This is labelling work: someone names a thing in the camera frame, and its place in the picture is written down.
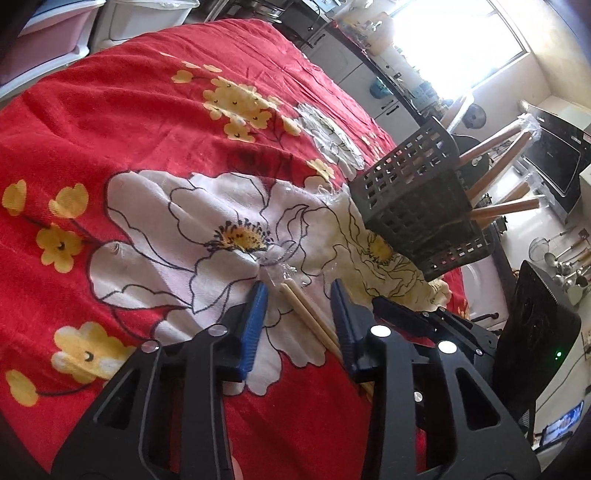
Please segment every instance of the floral tablecloth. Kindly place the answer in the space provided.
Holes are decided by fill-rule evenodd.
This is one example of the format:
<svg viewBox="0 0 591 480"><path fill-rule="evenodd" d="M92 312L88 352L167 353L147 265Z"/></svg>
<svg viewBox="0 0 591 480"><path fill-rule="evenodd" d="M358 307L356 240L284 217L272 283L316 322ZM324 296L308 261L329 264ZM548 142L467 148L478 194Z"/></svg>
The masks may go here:
<svg viewBox="0 0 591 480"><path fill-rule="evenodd" d="M254 20L143 35L14 100L0 113L0 408L36 460L51 468L137 345L217 322L268 255L327 313L329 276L365 305L446 304L447 284L367 231L349 197L346 180L392 147ZM226 393L246 480L359 478L370 405L275 291L254 369Z"/></svg>

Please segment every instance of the yellow flower print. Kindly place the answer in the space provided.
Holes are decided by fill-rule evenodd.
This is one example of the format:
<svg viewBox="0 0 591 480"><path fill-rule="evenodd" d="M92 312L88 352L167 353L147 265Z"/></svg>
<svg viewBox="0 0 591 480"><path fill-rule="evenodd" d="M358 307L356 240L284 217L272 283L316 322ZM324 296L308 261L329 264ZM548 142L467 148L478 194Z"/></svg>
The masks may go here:
<svg viewBox="0 0 591 480"><path fill-rule="evenodd" d="M193 74L188 70L179 70L176 75L170 77L174 83L189 83L193 80Z"/></svg>
<svg viewBox="0 0 591 480"><path fill-rule="evenodd" d="M49 211L59 218L78 218L87 207L88 192L81 183L62 188L56 199L49 201Z"/></svg>
<svg viewBox="0 0 591 480"><path fill-rule="evenodd" d="M242 122L230 120L224 125L223 130L230 140L239 140L241 142L254 143L255 138L249 135L248 127Z"/></svg>
<svg viewBox="0 0 591 480"><path fill-rule="evenodd" d="M32 407L37 403L39 400L37 389L27 377L18 370L9 370L4 376L10 387L11 395L23 407Z"/></svg>
<svg viewBox="0 0 591 480"><path fill-rule="evenodd" d="M222 71L222 69L219 69L214 65L204 65L203 68L213 73L220 73Z"/></svg>
<svg viewBox="0 0 591 480"><path fill-rule="evenodd" d="M248 123L250 123L254 128L267 128L267 122L271 119L271 113L265 112L264 110L260 110L257 113L251 113L244 117Z"/></svg>
<svg viewBox="0 0 591 480"><path fill-rule="evenodd" d="M51 357L53 368L81 384L96 378L110 380L135 350L108 336L96 322L86 322L79 329L62 327L53 340L60 349Z"/></svg>
<svg viewBox="0 0 591 480"><path fill-rule="evenodd" d="M211 90L205 90L205 92L203 92L203 96L205 96L206 92L211 92ZM210 110L209 116L212 120L220 120L220 118L222 117L222 111L217 106L215 106L213 102L205 102L203 106L207 110Z"/></svg>
<svg viewBox="0 0 591 480"><path fill-rule="evenodd" d="M188 69L200 69L201 67L199 65L195 65L194 63L191 63L189 61L182 61L181 62L183 65L185 65Z"/></svg>
<svg viewBox="0 0 591 480"><path fill-rule="evenodd" d="M11 183L4 190L2 195L2 206L8 211L8 214L16 217L22 213L27 199L27 182L19 180Z"/></svg>
<svg viewBox="0 0 591 480"><path fill-rule="evenodd" d="M255 87L237 85L223 77L212 79L211 83L217 88L215 91L205 90L203 98L213 120L225 115L230 119L241 118L255 128L267 127L271 113L263 110L270 108L271 104L256 92Z"/></svg>
<svg viewBox="0 0 591 480"><path fill-rule="evenodd" d="M68 273L74 267L74 255L82 252L82 238L74 232L62 230L55 223L49 228L39 230L37 245L43 249L41 263L54 264L59 273Z"/></svg>
<svg viewBox="0 0 591 480"><path fill-rule="evenodd" d="M457 314L463 319L470 320L470 306L468 305L468 301L465 299L463 307L463 310L461 307L457 308Z"/></svg>
<svg viewBox="0 0 591 480"><path fill-rule="evenodd" d="M235 221L226 220L226 225L220 225L213 237L214 240L205 244L210 253L218 250L265 252L272 243L271 231L263 229L258 222L252 223L240 217Z"/></svg>
<svg viewBox="0 0 591 480"><path fill-rule="evenodd" d="M281 100L279 100L276 96L273 96L273 95L269 95L267 97L267 102L269 102L271 104L271 108L273 110L277 110L277 108L280 105L283 105L283 102Z"/></svg>
<svg viewBox="0 0 591 480"><path fill-rule="evenodd" d="M377 265L388 265L392 261L394 251L382 237L371 232L368 244L367 254L372 262Z"/></svg>
<svg viewBox="0 0 591 480"><path fill-rule="evenodd" d="M281 119L283 120L283 128L287 133L294 137L300 136L301 128L294 120L283 115L281 116Z"/></svg>
<svg viewBox="0 0 591 480"><path fill-rule="evenodd" d="M329 181L329 179L333 179L335 177L335 171L332 169L332 167L329 167L319 158L308 160L306 163L310 168L316 170L318 175L324 178L325 181Z"/></svg>

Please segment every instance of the metal spoon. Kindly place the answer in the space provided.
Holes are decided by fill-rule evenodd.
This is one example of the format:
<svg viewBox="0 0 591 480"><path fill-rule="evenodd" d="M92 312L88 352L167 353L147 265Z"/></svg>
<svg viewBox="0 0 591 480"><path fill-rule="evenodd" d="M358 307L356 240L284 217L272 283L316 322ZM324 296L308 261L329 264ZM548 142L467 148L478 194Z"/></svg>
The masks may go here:
<svg viewBox="0 0 591 480"><path fill-rule="evenodd" d="M583 287L580 285L573 285L567 290L566 296L568 297L570 304L575 306L583 300L584 293L585 289Z"/></svg>
<svg viewBox="0 0 591 480"><path fill-rule="evenodd" d="M579 238L575 243L573 243L570 247L568 247L564 252L562 252L561 254L558 255L554 255L553 253L546 253L544 255L544 261L546 262L546 264L549 267L556 267L556 265L558 265L558 259L560 257L565 256L567 253L569 253L571 250L577 248L580 244L582 244L585 240L587 240L587 238L589 237L589 234L587 232L587 230L583 229L581 230L581 232L579 232L580 234L583 233L583 235L581 235L581 238Z"/></svg>
<svg viewBox="0 0 591 480"><path fill-rule="evenodd" d="M574 257L569 258L568 260L566 260L564 262L558 262L558 264L556 265L556 271L560 275L571 274L573 272L573 267L577 263L586 260L587 257L589 256L589 252L591 252L591 250L587 247L582 252L579 252L578 254L576 254Z"/></svg>
<svg viewBox="0 0 591 480"><path fill-rule="evenodd" d="M568 290L575 285L582 287L589 285L589 280L585 278L585 274L589 272L589 269L591 269L591 266L589 265L586 267L581 267L576 272L571 273L568 277L565 277L563 290L568 292Z"/></svg>
<svg viewBox="0 0 591 480"><path fill-rule="evenodd" d="M552 277L552 280L560 285L564 291L567 291L576 283L576 280L580 275L583 275L589 271L589 268L591 268L591 264L586 264L577 271L572 272L570 275L564 276L556 274L554 277Z"/></svg>
<svg viewBox="0 0 591 480"><path fill-rule="evenodd" d="M566 296L571 305L577 306L587 293L589 293L589 279L578 275L575 284L566 291Z"/></svg>

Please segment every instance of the wall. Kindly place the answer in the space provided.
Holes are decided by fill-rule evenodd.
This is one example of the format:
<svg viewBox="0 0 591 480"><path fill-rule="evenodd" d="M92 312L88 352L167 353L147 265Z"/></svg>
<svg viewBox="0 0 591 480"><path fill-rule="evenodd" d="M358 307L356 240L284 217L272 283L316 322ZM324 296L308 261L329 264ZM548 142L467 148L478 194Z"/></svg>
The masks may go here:
<svg viewBox="0 0 591 480"><path fill-rule="evenodd" d="M568 25L544 0L497 0L538 58L552 94L591 108L591 66Z"/></svg>
<svg viewBox="0 0 591 480"><path fill-rule="evenodd" d="M520 115L520 100L538 105L551 92L535 56L528 53L484 81L473 94L475 102L486 112L486 125L479 130L469 130L460 124L456 133L482 141Z"/></svg>

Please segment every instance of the utensil holder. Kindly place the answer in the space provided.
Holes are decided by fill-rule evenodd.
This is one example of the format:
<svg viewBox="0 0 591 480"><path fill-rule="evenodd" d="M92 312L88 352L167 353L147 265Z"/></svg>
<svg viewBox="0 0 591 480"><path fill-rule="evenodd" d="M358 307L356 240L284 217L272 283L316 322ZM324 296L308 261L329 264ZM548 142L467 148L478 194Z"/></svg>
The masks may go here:
<svg viewBox="0 0 591 480"><path fill-rule="evenodd" d="M455 140L433 118L349 184L366 228L427 281L493 250L490 227L483 232L469 219L459 157Z"/></svg>

